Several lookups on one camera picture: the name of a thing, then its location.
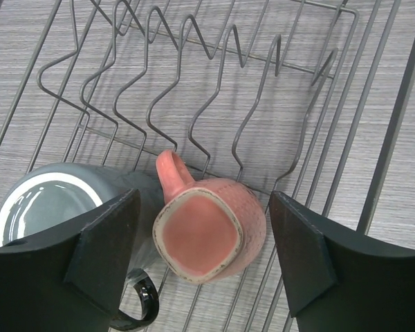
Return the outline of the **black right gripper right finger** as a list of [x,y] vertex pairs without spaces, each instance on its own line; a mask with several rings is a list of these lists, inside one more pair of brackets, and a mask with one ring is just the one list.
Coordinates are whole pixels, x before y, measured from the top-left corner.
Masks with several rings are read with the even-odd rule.
[[415,249],[363,235],[279,191],[270,220],[300,331],[415,331]]

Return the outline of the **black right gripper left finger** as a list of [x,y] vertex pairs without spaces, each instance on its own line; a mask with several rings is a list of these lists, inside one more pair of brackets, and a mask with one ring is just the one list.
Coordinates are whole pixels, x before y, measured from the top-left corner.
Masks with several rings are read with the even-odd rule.
[[0,247],[0,331],[133,331],[120,308],[140,195]]

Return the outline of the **grey ceramic mug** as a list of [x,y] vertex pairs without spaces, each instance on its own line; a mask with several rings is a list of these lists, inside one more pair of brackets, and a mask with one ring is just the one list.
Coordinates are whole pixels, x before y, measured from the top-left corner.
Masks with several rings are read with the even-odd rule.
[[145,269],[157,252],[152,226],[164,206],[160,183],[141,172],[107,166],[54,163],[19,180],[0,208],[0,247],[47,230],[100,207],[129,190],[140,195],[140,209],[119,308],[140,321],[139,331],[158,316],[159,297]]

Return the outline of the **pink dotted ceramic mug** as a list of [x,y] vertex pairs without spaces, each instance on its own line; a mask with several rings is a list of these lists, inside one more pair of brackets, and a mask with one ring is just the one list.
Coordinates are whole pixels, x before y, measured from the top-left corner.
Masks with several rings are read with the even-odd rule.
[[165,206],[153,240],[168,267],[205,284],[249,266],[266,239],[266,215],[253,191],[228,178],[196,181],[172,150],[158,155],[156,171]]

